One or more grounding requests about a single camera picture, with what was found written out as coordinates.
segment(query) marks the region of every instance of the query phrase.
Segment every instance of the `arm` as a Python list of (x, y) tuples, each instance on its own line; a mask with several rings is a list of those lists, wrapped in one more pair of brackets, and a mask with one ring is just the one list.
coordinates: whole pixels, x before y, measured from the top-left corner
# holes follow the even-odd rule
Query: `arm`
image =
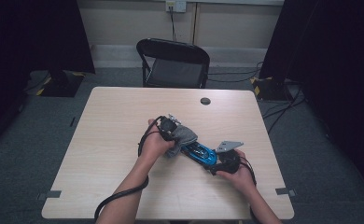
[[(240, 157), (245, 158), (244, 152), (238, 149), (235, 150)], [(261, 197), (246, 167), (240, 165), (239, 170), (235, 174), (217, 171), (217, 175), (229, 180), (236, 189), (244, 194), (245, 199), (251, 205), (255, 217), (260, 223), (281, 223), (272, 208)]]
[[(155, 125), (149, 133), (158, 131)], [(157, 158), (173, 147), (174, 143), (164, 141), (159, 133), (150, 134), (144, 143), (141, 156), (114, 193), (142, 185)], [(110, 202), (104, 207), (96, 223), (134, 223), (141, 194), (142, 190)]]

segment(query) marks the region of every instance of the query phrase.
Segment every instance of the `wooden table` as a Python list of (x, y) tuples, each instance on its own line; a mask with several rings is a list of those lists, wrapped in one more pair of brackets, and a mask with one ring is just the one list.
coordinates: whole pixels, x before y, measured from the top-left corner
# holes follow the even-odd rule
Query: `wooden table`
[[(207, 97), (210, 105), (202, 105)], [(174, 115), (198, 134), (198, 142), (216, 148), (241, 141), (258, 190), (274, 212), (291, 219), (294, 211), (273, 148), (251, 91), (98, 87), (93, 89), (51, 190), (44, 218), (93, 218), (137, 158), (147, 120)], [(212, 176), (183, 154), (160, 158), (149, 173), (137, 219), (250, 219), (249, 205), (233, 186)]]

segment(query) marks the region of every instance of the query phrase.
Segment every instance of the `person's left hand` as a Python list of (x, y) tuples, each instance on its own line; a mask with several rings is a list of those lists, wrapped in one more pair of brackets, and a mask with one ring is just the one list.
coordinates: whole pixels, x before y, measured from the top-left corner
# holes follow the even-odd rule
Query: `person's left hand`
[(156, 125), (148, 132), (147, 139), (145, 140), (144, 146), (142, 147), (142, 153), (140, 157), (145, 158), (148, 161), (155, 161), (158, 157), (162, 156), (169, 148), (173, 147), (175, 141), (165, 141)]

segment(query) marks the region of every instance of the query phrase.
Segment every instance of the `gray carpet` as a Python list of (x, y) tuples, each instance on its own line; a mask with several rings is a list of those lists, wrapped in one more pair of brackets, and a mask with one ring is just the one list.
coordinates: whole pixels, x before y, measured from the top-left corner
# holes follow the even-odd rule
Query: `gray carpet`
[[(254, 68), (211, 68), (210, 73), (247, 72)], [(32, 73), (29, 86), (46, 72)], [(250, 75), (211, 75), (207, 89), (252, 90)], [(35, 96), (0, 137), (0, 223), (92, 223), (92, 220), (46, 220), (44, 201), (58, 172), (92, 88), (141, 86), (140, 68), (98, 68), (83, 80), (75, 98)], [(293, 94), (297, 86), (290, 86)], [(303, 99), (300, 93), (297, 102)], [(285, 105), (258, 102), (262, 114)], [(265, 120), (269, 129), (277, 115)], [(326, 137), (325, 126), (306, 103), (290, 108), (274, 125), (270, 139), (289, 189), (295, 217), (285, 223), (364, 223), (364, 181), (355, 166)]]

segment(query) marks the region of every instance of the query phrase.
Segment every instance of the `black folding chair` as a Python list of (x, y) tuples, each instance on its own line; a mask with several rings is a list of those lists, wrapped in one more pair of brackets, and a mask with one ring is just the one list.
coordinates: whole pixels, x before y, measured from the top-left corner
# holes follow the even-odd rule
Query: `black folding chair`
[[(144, 87), (205, 88), (210, 59), (203, 49), (155, 38), (139, 41), (136, 49), (142, 59)], [(152, 66), (148, 58), (155, 59)]]

